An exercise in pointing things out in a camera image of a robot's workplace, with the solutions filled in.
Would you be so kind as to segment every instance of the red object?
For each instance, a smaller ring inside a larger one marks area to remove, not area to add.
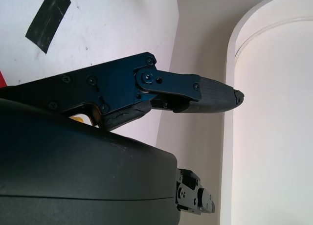
[[[7,85],[6,85],[6,83],[5,83],[5,80],[4,80],[4,78],[3,78],[3,76],[2,76],[2,74],[1,74],[1,72],[0,72],[0,88],[2,88],[2,87],[6,87]]]

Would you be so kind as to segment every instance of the black tape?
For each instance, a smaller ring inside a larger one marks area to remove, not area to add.
[[[48,52],[50,43],[57,31],[70,0],[44,0],[26,37],[36,44],[44,53]]]

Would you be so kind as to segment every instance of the black plastic cover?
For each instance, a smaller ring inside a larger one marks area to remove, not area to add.
[[[200,78],[200,101],[190,101],[174,110],[175,113],[222,113],[234,109],[244,101],[244,94],[224,83]]]
[[[172,154],[14,101],[0,119],[1,225],[178,224]]]

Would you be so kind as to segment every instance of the bolt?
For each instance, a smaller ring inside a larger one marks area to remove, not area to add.
[[[87,83],[91,86],[97,85],[97,79],[94,76],[89,76],[87,78]]]
[[[199,90],[199,84],[198,84],[198,83],[195,83],[195,84],[194,84],[194,89],[195,89],[196,91]]]
[[[71,78],[70,78],[70,76],[68,76],[68,75],[63,75],[62,76],[62,82],[64,82],[64,83],[70,83],[71,82]]]
[[[56,110],[58,108],[58,103],[57,102],[54,102],[54,101],[51,101],[49,104],[48,104],[48,108],[51,109],[51,110]]]
[[[154,61],[153,61],[153,59],[152,59],[151,57],[148,57],[148,58],[146,59],[146,63],[147,63],[147,65],[153,65],[153,64],[154,64]]]
[[[184,196],[184,189],[180,188],[178,191],[178,197],[182,198]]]
[[[103,104],[100,106],[100,112],[101,113],[107,113],[109,111],[109,106],[106,104]]]
[[[152,73],[144,73],[142,75],[142,80],[146,84],[152,83],[153,82],[153,75],[152,75]]]
[[[162,78],[158,77],[156,78],[156,83],[161,84],[163,82]]]

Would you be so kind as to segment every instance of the yellow object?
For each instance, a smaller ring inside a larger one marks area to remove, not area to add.
[[[84,120],[80,117],[77,117],[77,116],[72,116],[71,119],[84,123]]]

